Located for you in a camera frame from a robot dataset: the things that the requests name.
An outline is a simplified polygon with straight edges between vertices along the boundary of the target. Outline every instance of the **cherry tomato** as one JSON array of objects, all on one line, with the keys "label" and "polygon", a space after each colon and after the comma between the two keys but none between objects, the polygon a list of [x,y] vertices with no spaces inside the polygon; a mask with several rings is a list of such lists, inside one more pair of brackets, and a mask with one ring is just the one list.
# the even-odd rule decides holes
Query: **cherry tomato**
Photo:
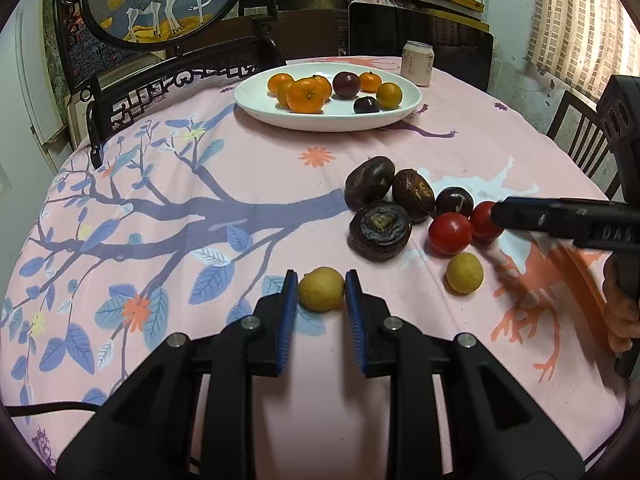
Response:
[{"label": "cherry tomato", "polygon": [[429,226],[429,243],[441,254],[458,254],[471,243],[472,238],[471,224],[460,213],[444,213]]},{"label": "cherry tomato", "polygon": [[474,230],[474,237],[483,242],[491,242],[502,234],[504,229],[498,227],[491,220],[491,208],[495,202],[487,200],[479,203],[469,218]]}]

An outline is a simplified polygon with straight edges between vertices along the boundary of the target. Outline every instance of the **oval frame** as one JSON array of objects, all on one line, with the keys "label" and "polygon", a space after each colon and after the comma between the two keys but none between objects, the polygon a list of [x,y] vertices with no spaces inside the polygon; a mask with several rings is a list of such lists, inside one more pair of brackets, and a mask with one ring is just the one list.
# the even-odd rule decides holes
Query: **oval frame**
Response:
[{"label": "oval frame", "polygon": [[193,29],[187,34],[183,34],[182,36],[173,38],[172,40],[158,41],[155,43],[134,43],[133,41],[121,40],[120,38],[116,38],[115,36],[107,33],[98,24],[98,22],[95,21],[89,7],[89,0],[80,0],[80,15],[82,16],[84,24],[87,26],[89,31],[100,41],[113,45],[122,50],[131,50],[134,52],[154,52],[180,45],[180,43],[185,40],[185,38],[190,38],[195,34],[198,34],[200,31],[209,27],[209,25],[211,25],[212,23],[215,23],[221,18],[224,18],[224,16],[226,16],[228,12],[233,9],[234,5],[237,2],[238,0],[227,0],[226,4],[207,23],[204,23],[200,27]]}]

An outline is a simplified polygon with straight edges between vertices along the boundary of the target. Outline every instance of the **metal screw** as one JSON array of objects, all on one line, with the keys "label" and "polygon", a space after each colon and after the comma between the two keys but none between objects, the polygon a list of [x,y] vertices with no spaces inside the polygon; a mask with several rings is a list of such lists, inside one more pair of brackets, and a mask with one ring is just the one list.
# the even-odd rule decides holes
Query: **metal screw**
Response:
[{"label": "metal screw", "polygon": [[458,343],[465,348],[471,348],[472,346],[475,346],[477,342],[478,339],[476,339],[476,336],[474,336],[473,334],[465,332],[458,336]]},{"label": "metal screw", "polygon": [[166,339],[166,343],[172,348],[180,348],[187,342],[186,334],[182,332],[174,332]]},{"label": "metal screw", "polygon": [[402,319],[395,316],[387,317],[382,324],[389,330],[400,330],[402,328]]},{"label": "metal screw", "polygon": [[240,324],[242,325],[242,328],[255,330],[260,326],[260,318],[255,316],[245,316],[242,318]]}]

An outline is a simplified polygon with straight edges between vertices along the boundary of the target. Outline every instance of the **table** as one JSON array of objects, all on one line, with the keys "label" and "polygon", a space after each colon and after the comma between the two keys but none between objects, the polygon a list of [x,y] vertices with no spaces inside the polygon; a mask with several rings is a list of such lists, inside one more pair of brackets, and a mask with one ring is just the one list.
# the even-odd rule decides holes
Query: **table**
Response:
[{"label": "table", "polygon": [[[327,60],[352,62],[356,72],[397,72],[400,63]],[[426,249],[428,223],[383,264],[346,243],[353,214],[342,187],[368,156],[416,168],[435,192],[463,186],[476,203],[603,198],[566,154],[514,110],[438,70],[412,116],[352,134],[261,124],[234,107],[235,84],[211,78],[172,92],[105,145],[97,171],[87,146],[65,163],[2,306],[5,404],[100,404],[169,333],[217,333],[277,292],[287,269],[302,277],[331,266],[357,269],[364,291],[427,334],[475,334],[583,457],[610,435],[625,385],[600,318],[606,254],[505,233],[489,248],[469,248],[484,283],[459,297],[442,281],[447,259]],[[388,381],[358,373],[344,318],[299,310],[287,373],[255,381],[261,479],[383,477]],[[53,466],[89,416],[16,424]]]}]

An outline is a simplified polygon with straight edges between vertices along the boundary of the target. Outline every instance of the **beverage can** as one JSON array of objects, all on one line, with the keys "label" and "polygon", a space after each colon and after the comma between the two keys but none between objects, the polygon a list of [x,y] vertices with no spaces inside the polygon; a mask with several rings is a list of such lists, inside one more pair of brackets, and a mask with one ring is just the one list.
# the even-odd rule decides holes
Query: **beverage can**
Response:
[{"label": "beverage can", "polygon": [[402,50],[400,75],[418,86],[429,86],[435,54],[433,47],[418,41],[407,41]]}]

